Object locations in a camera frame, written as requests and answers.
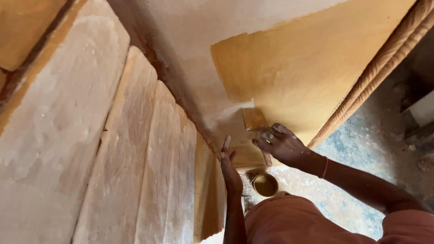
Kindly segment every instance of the concrete floor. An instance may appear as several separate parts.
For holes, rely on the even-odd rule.
[[[314,151],[351,167],[372,173],[417,197],[434,199],[434,166],[404,142],[400,103],[408,73],[398,67],[338,130]],[[353,198],[340,188],[297,169],[276,166],[267,170],[281,190],[314,202],[324,216],[348,231],[379,239],[384,215]],[[246,209],[265,199],[254,192],[244,174]]]

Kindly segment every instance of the person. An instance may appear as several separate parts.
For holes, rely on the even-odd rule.
[[[383,237],[377,241],[346,231],[325,218],[309,200],[283,195],[266,199],[244,216],[243,183],[232,164],[230,136],[225,139],[221,168],[227,189],[224,244],[432,244],[434,215],[421,201],[399,187],[308,149],[281,124],[256,130],[252,143],[279,162],[339,186],[363,203],[383,212]]]

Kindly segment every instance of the carved wooden edge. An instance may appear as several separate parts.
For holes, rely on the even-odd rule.
[[[308,148],[315,148],[349,118],[410,53],[434,24],[434,0],[419,0],[368,64],[348,95],[324,123]]]

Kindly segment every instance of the orange shirt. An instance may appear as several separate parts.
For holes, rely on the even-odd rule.
[[[348,232],[325,218],[311,201],[293,195],[258,203],[244,221],[250,244],[434,244],[434,215],[418,210],[388,214],[378,241]]]

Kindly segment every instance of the paint can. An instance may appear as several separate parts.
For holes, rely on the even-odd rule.
[[[274,176],[260,173],[252,180],[253,189],[263,197],[273,197],[279,191],[279,184]]]

